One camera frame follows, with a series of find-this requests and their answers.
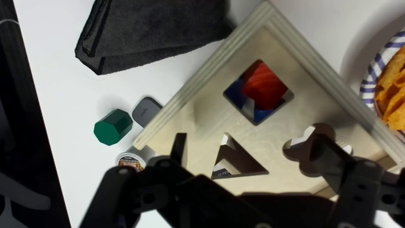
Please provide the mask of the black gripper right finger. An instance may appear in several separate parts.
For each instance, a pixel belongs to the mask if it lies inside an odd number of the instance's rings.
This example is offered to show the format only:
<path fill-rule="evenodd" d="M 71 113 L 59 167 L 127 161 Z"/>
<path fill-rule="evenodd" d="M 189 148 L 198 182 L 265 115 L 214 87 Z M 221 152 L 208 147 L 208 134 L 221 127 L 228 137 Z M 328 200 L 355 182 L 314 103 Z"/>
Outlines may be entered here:
<path fill-rule="evenodd" d="M 351 156 L 336 142 L 331 125 L 314 124 L 289 139 L 285 157 L 298 162 L 303 175 L 323 177 L 338 195 L 328 228 L 378 228 L 378 210 L 405 227 L 404 170 L 393 173 L 375 161 Z"/>

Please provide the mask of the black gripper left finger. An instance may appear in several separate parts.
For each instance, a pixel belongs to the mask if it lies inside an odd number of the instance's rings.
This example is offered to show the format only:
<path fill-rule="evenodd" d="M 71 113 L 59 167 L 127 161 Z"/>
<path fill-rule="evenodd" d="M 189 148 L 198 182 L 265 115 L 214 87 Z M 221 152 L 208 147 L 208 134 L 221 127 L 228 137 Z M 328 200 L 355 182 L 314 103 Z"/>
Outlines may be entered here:
<path fill-rule="evenodd" d="M 187 133 L 178 133 L 170 154 L 151 158 L 144 171 L 132 166 L 108 170 L 80 228 L 135 228 L 151 210 L 174 228 L 199 228 L 187 190 L 194 175 L 182 166 L 187 139 Z"/>

